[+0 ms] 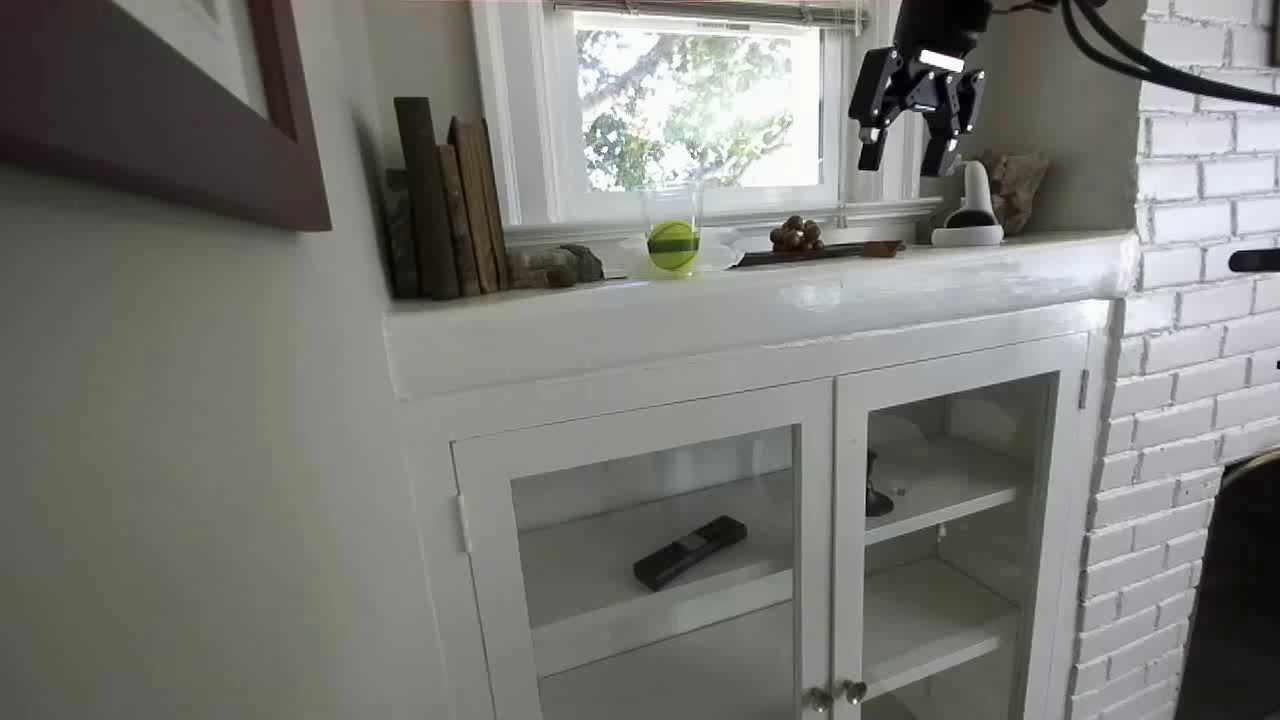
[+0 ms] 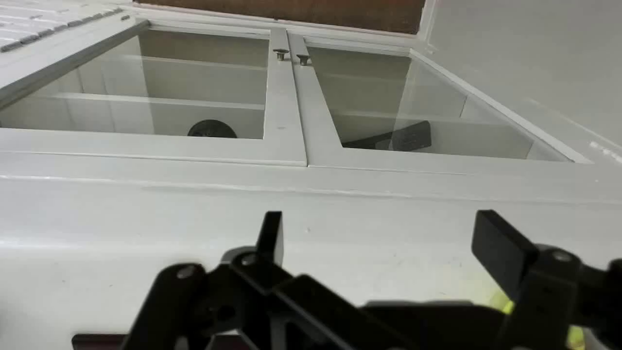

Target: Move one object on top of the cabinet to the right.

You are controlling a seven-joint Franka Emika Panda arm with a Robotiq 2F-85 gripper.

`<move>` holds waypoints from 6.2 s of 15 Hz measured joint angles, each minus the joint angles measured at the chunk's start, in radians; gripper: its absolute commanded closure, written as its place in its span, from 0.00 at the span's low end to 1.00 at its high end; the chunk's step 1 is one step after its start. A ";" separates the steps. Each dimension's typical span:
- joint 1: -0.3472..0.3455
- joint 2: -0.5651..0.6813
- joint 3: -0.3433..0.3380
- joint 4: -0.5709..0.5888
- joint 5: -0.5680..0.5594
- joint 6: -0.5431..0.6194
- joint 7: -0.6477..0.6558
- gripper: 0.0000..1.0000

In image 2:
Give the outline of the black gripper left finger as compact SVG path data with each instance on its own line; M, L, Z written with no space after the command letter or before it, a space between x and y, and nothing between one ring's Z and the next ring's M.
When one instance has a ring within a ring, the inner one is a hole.
M291 281L283 263L283 215L266 213L254 246L235 248L223 255L227 298L235 306L254 306Z

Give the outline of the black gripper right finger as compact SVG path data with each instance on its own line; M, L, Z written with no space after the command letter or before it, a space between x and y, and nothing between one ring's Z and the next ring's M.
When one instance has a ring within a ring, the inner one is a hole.
M553 300L569 298L563 308L577 324L580 259L551 246L538 246L495 211L477 211L470 252L491 281L511 300L534 292Z

